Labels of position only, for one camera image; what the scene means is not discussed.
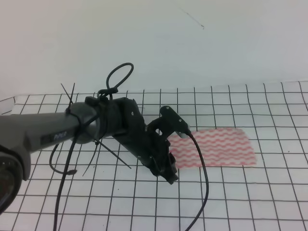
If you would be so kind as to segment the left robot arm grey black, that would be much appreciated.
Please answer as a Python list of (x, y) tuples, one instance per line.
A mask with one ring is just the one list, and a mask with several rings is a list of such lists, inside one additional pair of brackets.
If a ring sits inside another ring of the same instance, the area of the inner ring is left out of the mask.
[(5, 211), (28, 180), (31, 154), (66, 140), (85, 144), (113, 137), (153, 175), (177, 180), (167, 140), (174, 129), (163, 118), (144, 122), (135, 100), (113, 99), (117, 87), (70, 105), (63, 113), (3, 115), (0, 118), (0, 209)]

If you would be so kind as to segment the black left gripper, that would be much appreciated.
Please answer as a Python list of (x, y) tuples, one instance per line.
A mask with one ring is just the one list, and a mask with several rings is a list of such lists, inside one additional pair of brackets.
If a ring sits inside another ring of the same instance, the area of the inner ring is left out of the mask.
[(170, 143), (158, 133), (148, 131), (143, 120), (129, 122), (123, 133), (113, 137), (153, 175), (163, 177), (170, 185), (179, 179)]

